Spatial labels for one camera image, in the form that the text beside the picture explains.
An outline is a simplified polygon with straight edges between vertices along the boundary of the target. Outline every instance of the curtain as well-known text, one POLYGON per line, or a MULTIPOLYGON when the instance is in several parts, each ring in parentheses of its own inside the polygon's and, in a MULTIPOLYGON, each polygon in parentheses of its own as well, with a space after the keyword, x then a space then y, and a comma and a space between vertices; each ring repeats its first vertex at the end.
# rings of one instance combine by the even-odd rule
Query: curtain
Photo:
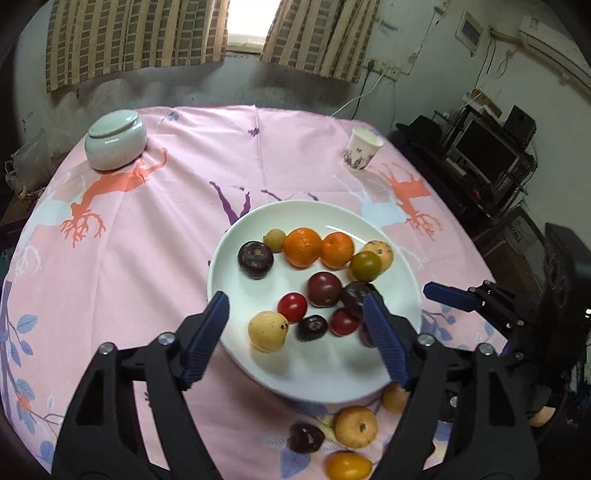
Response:
POLYGON ((223 60, 230 0, 54 0, 52 92, 99 75, 223 60))
POLYGON ((261 60, 357 82, 379 0, 281 0, 261 60))

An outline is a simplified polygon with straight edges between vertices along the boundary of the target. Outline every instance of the dark fruit on table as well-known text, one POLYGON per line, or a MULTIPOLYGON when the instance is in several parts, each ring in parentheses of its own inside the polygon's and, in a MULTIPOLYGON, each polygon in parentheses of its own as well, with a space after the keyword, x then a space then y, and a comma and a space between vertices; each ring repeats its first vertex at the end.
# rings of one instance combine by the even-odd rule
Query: dark fruit on table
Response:
POLYGON ((329 324, 320 315, 310 315, 297 324, 295 335, 301 342, 318 340, 329 329, 329 324))
POLYGON ((350 335, 361 323, 361 320, 348 309, 336 309, 330 317, 330 331, 338 337, 350 335))
POLYGON ((290 427, 287 445, 295 453, 313 453, 320 450, 324 433, 318 427, 299 421, 290 427))
POLYGON ((374 339, 372 338, 371 333, 369 333, 368 326, 365 322, 363 322, 361 328, 359 329, 359 338, 361 339, 361 343, 364 344, 366 347, 376 347, 374 339))
POLYGON ((330 272, 318 272, 310 277, 307 286, 308 300, 314 307, 333 307, 339 301, 343 284, 330 272))
POLYGON ((246 242, 238 251, 238 264, 246 275, 260 280, 273 266, 273 252, 261 242, 246 242))
POLYGON ((363 300, 368 293, 375 292, 378 296, 381 295, 371 283, 361 283, 359 281, 352 281, 340 292, 340 301, 343 302, 345 308, 349 309, 354 315, 363 318, 363 300))
POLYGON ((308 311, 308 301, 301 293, 295 291, 283 295, 277 304, 277 312, 281 313, 289 323, 299 322, 308 311))
POLYGON ((351 259, 349 271, 356 280, 365 283, 374 281, 382 271, 382 261, 374 252, 359 252, 351 259))

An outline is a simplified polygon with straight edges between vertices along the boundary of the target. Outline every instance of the small yellow fruit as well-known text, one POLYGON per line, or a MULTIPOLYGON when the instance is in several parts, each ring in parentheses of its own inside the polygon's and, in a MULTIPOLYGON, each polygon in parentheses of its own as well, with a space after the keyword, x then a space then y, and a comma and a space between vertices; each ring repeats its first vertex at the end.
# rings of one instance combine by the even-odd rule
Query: small yellow fruit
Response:
POLYGON ((391 413, 402 413, 408 402, 408 392, 396 383, 390 383, 382 393, 382 405, 391 413))
POLYGON ((289 328, 290 324, 281 313, 260 312, 248 323, 248 336, 257 350, 276 352, 283 347, 289 328))
POLYGON ((367 458, 352 452, 330 455, 326 462, 326 476, 330 480, 363 480, 371 473, 373 465, 367 458))
POLYGON ((361 251, 373 252, 379 257, 380 261, 382 262, 382 270, 380 273, 384 273, 387 269, 389 269, 392 265, 392 262, 394 261, 394 252, 392 251, 392 247, 386 242, 382 242, 380 240, 371 240, 371 242, 367 242, 361 251))
POLYGON ((378 434, 378 421, 365 407, 344 408, 335 423, 337 440, 348 448, 363 448, 378 434))
POLYGON ((274 254, 278 254, 283 250, 283 240, 285 240, 285 232, 274 228, 263 237, 262 242, 268 246, 274 254))

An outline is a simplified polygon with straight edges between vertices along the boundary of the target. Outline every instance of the green tomato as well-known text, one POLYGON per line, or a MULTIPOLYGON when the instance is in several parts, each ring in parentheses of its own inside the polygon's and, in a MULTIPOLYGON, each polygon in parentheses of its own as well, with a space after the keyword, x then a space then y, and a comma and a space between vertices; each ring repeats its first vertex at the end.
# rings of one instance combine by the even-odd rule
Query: green tomato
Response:
POLYGON ((368 283, 378 278, 382 271, 382 261, 374 252, 359 252, 351 259, 349 270, 356 280, 368 283))

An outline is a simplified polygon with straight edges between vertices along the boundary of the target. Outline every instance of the pink tablecloth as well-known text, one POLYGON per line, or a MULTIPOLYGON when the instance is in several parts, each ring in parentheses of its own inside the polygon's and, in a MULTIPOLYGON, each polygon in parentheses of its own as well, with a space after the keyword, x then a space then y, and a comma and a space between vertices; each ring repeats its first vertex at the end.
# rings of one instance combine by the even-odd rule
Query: pink tablecloth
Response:
MULTIPOLYGON (((383 229, 420 286, 466 288, 491 274, 443 202, 387 143, 370 172, 342 157, 354 122, 305 112, 228 108, 141 111, 150 140, 133 166, 99 175, 83 142, 66 158, 24 228, 4 283, 0 363, 4 409, 30 451, 51 467, 63 414, 96 348, 143 345, 206 304, 208 263, 228 227, 285 199, 323 200, 383 229)), ((478 315, 425 300, 423 331, 473 349, 504 340, 478 315)), ((153 462, 165 465, 147 403, 138 411, 153 462)), ((186 394, 199 432, 228 480, 324 478, 324 456, 285 446, 297 419, 330 421, 335 406, 281 399, 253 382, 219 346, 186 394)), ((379 435, 361 451, 378 460, 398 415, 380 408, 379 435)), ((449 425, 440 424, 440 461, 449 425)))

